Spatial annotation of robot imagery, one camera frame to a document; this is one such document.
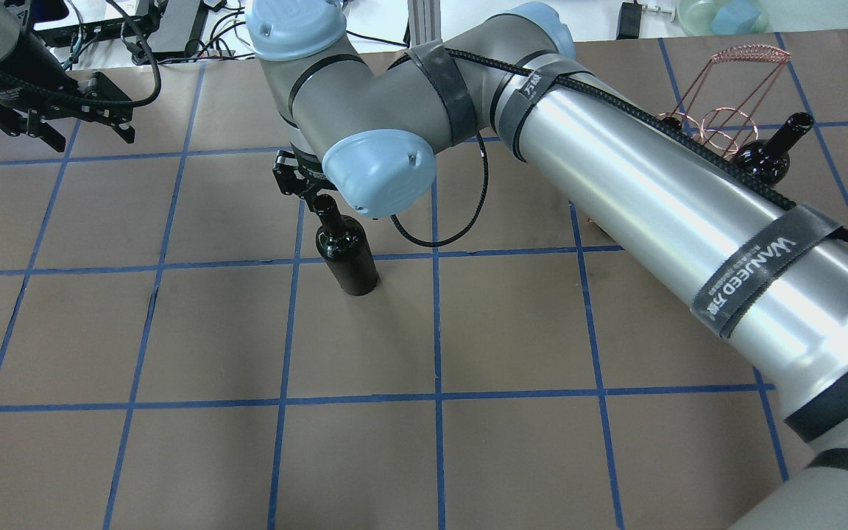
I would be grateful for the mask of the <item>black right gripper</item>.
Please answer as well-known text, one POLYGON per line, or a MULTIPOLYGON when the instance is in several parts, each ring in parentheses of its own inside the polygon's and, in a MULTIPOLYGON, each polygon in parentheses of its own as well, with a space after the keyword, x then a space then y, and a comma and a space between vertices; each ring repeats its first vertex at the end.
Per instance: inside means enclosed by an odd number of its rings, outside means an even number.
POLYGON ((274 179, 282 194, 296 195, 310 211, 315 211, 317 195, 329 190, 329 179, 321 172, 319 161, 292 149, 277 152, 272 169, 274 179))

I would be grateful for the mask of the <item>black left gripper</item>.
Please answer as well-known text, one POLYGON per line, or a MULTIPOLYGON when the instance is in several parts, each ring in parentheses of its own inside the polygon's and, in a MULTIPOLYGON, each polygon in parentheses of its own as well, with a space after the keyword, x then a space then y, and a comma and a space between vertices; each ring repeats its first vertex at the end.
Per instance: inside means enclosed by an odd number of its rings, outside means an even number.
POLYGON ((73 105, 53 96, 41 95, 0 79, 0 130, 10 137, 37 138, 57 153, 66 151, 66 138, 50 125, 51 120, 77 118, 110 127, 127 144, 135 143, 131 107, 73 105))

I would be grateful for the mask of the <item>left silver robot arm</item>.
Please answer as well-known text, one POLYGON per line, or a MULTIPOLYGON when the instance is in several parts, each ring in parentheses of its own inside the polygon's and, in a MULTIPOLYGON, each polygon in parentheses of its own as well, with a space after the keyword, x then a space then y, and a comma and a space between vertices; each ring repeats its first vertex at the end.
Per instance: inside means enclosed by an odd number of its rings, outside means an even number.
POLYGON ((110 127, 134 144, 133 101, 107 75, 75 79, 9 7, 0 1, 0 130, 38 138, 54 151, 66 138, 51 124, 75 118, 110 127))

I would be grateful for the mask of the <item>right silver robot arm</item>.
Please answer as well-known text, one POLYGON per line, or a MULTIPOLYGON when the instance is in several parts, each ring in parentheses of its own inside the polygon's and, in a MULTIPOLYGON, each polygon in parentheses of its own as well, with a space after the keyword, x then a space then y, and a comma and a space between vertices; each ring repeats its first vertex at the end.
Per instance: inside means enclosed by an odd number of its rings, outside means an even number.
POLYGON ((490 127, 774 383, 814 450, 737 529, 848 529, 848 228, 725 160, 576 61, 529 2, 374 74, 337 1, 250 1, 253 51, 308 183, 393 216, 437 154, 490 127))

